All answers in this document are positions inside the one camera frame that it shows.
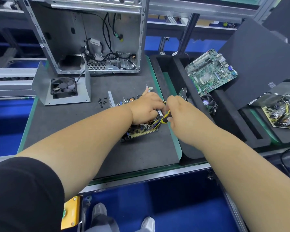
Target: black shirt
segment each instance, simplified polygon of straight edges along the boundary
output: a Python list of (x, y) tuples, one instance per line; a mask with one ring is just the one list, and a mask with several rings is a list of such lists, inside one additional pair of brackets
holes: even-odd
[(63, 186), (41, 161), (15, 157), (0, 163), (0, 232), (60, 231)]

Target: perforated metal vent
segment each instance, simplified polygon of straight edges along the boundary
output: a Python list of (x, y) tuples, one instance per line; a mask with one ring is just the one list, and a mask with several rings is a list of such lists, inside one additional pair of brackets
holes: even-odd
[(106, 69), (105, 64), (100, 62), (88, 62), (87, 65), (88, 70), (102, 71)]

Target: hand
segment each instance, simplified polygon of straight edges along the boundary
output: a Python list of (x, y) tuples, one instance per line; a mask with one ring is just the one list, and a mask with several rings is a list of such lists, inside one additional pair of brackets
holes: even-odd
[(218, 127), (194, 105), (180, 96), (170, 96), (166, 101), (166, 110), (172, 114), (168, 121), (180, 140), (200, 150), (210, 144), (211, 135)]
[(158, 115), (155, 109), (165, 112), (163, 100), (154, 92), (148, 93), (148, 88), (140, 98), (127, 103), (125, 106), (128, 106), (132, 111), (133, 125), (144, 124), (153, 120)]

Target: white shoe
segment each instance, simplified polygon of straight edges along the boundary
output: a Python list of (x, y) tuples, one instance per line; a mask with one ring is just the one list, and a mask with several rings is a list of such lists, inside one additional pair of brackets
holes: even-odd
[(152, 217), (147, 217), (143, 220), (141, 229), (147, 229), (150, 232), (155, 232), (155, 220)]
[(107, 211), (106, 211), (106, 207), (103, 203), (98, 203), (93, 207), (92, 210), (92, 219), (99, 215), (99, 214), (103, 214), (107, 216)]

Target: open computer case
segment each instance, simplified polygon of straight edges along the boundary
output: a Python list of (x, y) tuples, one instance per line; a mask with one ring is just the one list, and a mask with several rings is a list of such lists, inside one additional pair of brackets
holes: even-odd
[(19, 0), (55, 74), (137, 73), (149, 0)]

